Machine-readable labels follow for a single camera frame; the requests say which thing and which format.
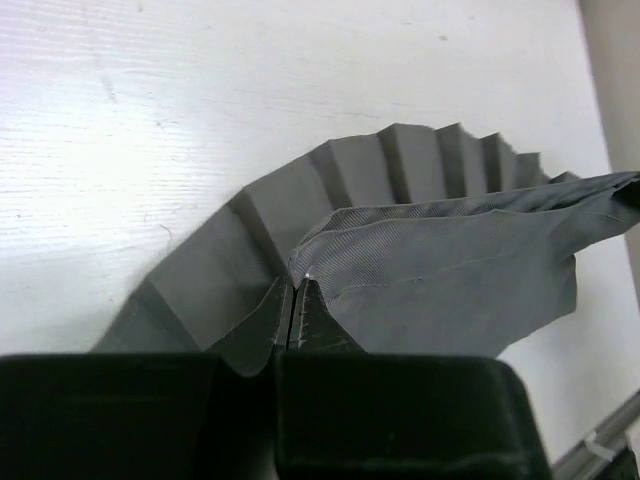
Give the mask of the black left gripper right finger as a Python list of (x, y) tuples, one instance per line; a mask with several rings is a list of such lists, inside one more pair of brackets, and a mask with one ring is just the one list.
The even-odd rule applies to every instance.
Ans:
[(330, 315), (315, 280), (304, 279), (296, 292), (290, 322), (290, 350), (320, 353), (364, 352)]

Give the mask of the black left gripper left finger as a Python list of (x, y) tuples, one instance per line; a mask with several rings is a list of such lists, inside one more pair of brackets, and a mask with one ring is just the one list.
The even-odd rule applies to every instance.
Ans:
[(206, 352), (242, 377), (257, 376), (275, 352), (287, 348), (290, 320), (291, 283), (280, 276), (259, 305)]

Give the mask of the grey pleated skirt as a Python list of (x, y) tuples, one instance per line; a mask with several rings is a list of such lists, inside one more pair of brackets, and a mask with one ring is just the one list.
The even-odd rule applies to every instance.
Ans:
[(367, 352), (494, 357), (572, 313), (576, 256), (639, 221), (635, 172), (549, 177), (460, 125), (331, 139), (243, 187), (162, 260), (100, 352), (206, 351), (304, 279)]

